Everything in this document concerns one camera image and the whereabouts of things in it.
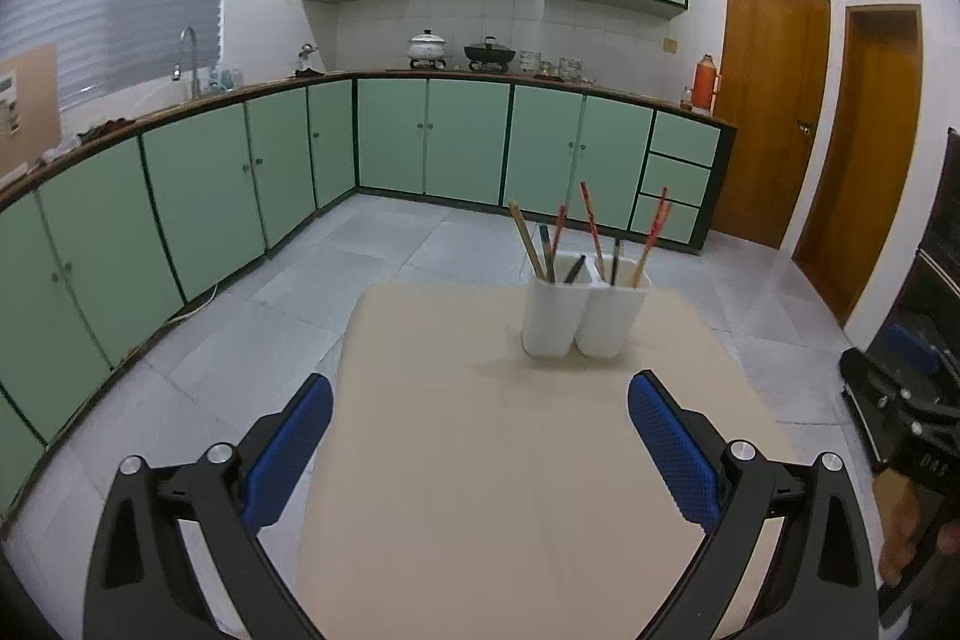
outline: orange thermos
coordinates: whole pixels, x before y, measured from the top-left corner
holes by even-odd
[[[697,73],[693,77],[693,106],[699,109],[706,109],[708,112],[713,107],[713,97],[716,94],[717,67],[714,66],[713,58],[704,55],[703,60],[697,64]]]

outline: kitchen faucet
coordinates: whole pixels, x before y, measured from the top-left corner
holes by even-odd
[[[187,25],[181,30],[181,43],[176,52],[176,66],[174,66],[174,82],[179,82],[181,77],[181,63],[184,63],[184,37],[187,31],[190,32],[190,68],[193,71],[193,79],[190,80],[190,98],[200,98],[200,79],[197,77],[197,33],[192,25]]]

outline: pot lid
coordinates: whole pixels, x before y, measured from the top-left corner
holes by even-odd
[[[446,44],[442,36],[432,33],[429,28],[424,28],[424,33],[419,33],[413,37],[411,42],[431,42],[433,44]]]
[[[504,47],[500,42],[496,41],[496,36],[488,36],[483,39],[483,42],[477,42],[476,44],[469,44],[469,47],[477,47],[477,49],[497,49],[501,52],[513,52],[510,47]]]

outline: drawer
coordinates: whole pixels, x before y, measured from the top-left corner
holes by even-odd
[[[713,165],[720,129],[666,112],[656,113],[650,149],[705,167]]]
[[[646,234],[654,223],[656,205],[658,204],[659,199],[653,199],[652,196],[644,196],[643,194],[637,196],[637,210],[634,212],[630,230]],[[699,213],[700,210],[694,207],[674,203],[673,207],[670,208],[670,217],[666,220],[661,237],[673,239],[674,242],[690,242],[690,237],[693,235],[693,226],[697,223]]]
[[[647,196],[659,196],[666,188],[667,198],[671,201],[683,201],[699,207],[703,203],[709,178],[709,169],[650,153],[640,192]]]

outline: human hand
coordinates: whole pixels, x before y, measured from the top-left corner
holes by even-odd
[[[912,488],[904,491],[901,501],[893,509],[890,528],[880,553],[880,577],[887,584],[896,586],[901,580],[904,567],[917,555],[917,546],[911,538],[920,525],[920,503]],[[944,555],[960,552],[960,519],[944,524],[937,535],[937,548]]]

